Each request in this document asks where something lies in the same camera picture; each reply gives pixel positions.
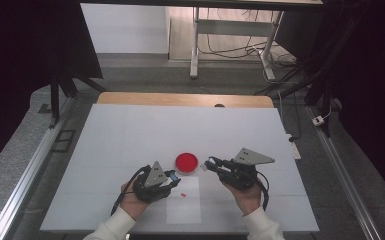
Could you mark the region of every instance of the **white paper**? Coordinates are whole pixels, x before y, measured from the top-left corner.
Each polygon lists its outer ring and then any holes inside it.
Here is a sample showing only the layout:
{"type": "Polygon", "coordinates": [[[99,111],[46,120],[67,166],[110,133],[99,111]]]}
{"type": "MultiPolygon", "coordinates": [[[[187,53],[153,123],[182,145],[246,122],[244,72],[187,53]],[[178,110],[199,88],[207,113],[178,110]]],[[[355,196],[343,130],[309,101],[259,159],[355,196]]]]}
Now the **white paper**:
{"type": "Polygon", "coordinates": [[[167,224],[201,223],[199,178],[181,177],[167,198],[167,224]]]}

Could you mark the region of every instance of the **white wall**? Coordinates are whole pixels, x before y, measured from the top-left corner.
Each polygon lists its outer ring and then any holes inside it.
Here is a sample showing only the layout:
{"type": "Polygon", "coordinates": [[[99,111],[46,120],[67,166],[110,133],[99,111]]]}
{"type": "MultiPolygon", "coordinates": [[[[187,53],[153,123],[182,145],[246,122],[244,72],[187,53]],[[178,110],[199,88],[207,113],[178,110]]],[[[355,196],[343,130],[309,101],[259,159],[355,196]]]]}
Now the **white wall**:
{"type": "Polygon", "coordinates": [[[81,4],[97,53],[168,53],[166,7],[81,4]]]}

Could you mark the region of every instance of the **hand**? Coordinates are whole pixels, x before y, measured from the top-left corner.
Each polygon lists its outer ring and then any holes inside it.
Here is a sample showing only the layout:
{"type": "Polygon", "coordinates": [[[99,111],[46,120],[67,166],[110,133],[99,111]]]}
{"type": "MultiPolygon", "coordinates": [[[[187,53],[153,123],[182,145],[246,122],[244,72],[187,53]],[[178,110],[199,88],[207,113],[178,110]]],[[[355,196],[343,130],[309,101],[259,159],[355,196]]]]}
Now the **hand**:
{"type": "Polygon", "coordinates": [[[244,213],[244,216],[261,207],[261,189],[257,184],[254,184],[254,186],[249,189],[237,190],[224,182],[222,183],[233,194],[236,204],[238,204],[238,207],[244,213]]]}
{"type": "MultiPolygon", "coordinates": [[[[127,194],[124,195],[123,200],[120,202],[120,207],[136,221],[146,210],[149,204],[139,200],[136,197],[136,194],[133,193],[134,181],[127,189],[127,194]]],[[[121,186],[122,192],[124,191],[124,188],[126,188],[126,183],[121,186]]]]}

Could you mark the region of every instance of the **person's right hand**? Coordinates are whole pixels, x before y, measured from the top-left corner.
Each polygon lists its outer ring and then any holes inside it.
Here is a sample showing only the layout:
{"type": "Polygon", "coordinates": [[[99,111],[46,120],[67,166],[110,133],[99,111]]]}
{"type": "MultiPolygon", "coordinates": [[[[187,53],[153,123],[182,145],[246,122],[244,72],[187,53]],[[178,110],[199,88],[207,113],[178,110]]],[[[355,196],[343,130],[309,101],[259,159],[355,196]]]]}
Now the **person's right hand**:
{"type": "Polygon", "coordinates": [[[238,207],[244,213],[244,216],[261,207],[261,189],[257,184],[254,184],[252,188],[240,191],[224,182],[222,183],[233,194],[236,204],[238,204],[238,207]]]}

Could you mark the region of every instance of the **red lid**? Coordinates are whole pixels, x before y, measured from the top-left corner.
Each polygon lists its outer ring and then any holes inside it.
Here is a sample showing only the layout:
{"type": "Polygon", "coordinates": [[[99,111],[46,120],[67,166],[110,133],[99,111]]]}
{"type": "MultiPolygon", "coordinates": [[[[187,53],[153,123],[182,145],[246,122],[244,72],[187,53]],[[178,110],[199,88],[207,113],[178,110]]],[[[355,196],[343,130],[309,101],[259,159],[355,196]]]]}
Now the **red lid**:
{"type": "Polygon", "coordinates": [[[176,168],[180,173],[190,174],[198,167],[198,159],[192,153],[182,153],[176,158],[176,168]]]}

